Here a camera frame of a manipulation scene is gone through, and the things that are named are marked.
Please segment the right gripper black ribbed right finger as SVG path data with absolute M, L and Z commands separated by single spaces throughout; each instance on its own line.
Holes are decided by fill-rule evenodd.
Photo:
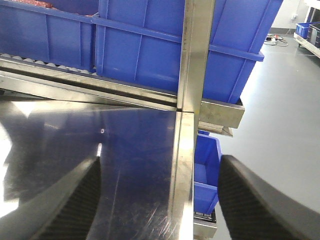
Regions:
M 223 155 L 218 198 L 233 240 L 318 240 L 320 214 L 264 181 L 232 155 Z

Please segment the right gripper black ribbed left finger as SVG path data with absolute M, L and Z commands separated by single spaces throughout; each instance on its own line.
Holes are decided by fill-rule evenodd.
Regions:
M 99 158 L 86 159 L 0 219 L 2 240 L 85 240 L 101 196 Z

